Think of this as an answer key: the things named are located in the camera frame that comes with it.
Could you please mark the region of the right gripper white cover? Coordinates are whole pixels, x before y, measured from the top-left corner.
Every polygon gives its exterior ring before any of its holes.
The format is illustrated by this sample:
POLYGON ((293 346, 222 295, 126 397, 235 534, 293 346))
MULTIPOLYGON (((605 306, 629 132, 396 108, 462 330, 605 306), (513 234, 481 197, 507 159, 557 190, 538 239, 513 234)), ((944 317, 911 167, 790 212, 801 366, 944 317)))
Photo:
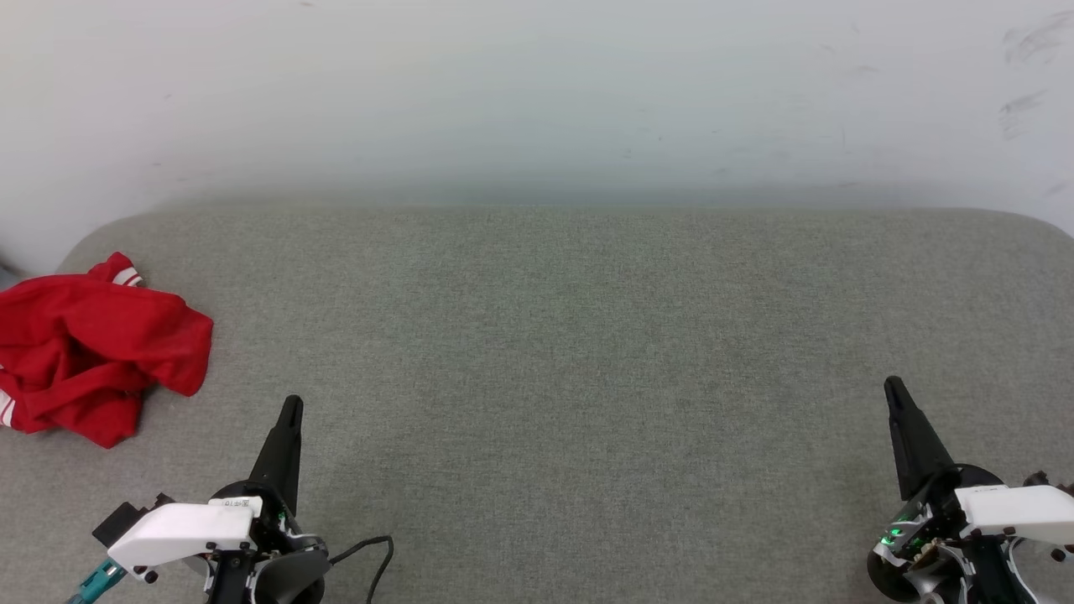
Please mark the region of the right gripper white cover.
POLYGON ((899 376, 885 379, 884 393, 904 502, 868 555, 872 585, 901 603, 1045 603, 1016 553, 1036 542, 1056 561, 1071 561, 1071 491, 1043 471, 1010 487, 955 464, 899 376))

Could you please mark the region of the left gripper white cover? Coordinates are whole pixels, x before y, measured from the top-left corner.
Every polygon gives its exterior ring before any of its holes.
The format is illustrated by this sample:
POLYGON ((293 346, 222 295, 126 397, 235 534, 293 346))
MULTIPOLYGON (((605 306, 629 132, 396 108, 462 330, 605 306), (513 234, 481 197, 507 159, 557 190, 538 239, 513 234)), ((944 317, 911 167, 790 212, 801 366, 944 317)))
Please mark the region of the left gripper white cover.
POLYGON ((332 567, 325 540, 300 531, 297 488, 304 401, 284 399, 249 481, 206 503, 161 494, 153 508, 124 503, 107 520, 107 557, 131 577, 183 562, 203 575, 208 603, 319 603, 332 567))

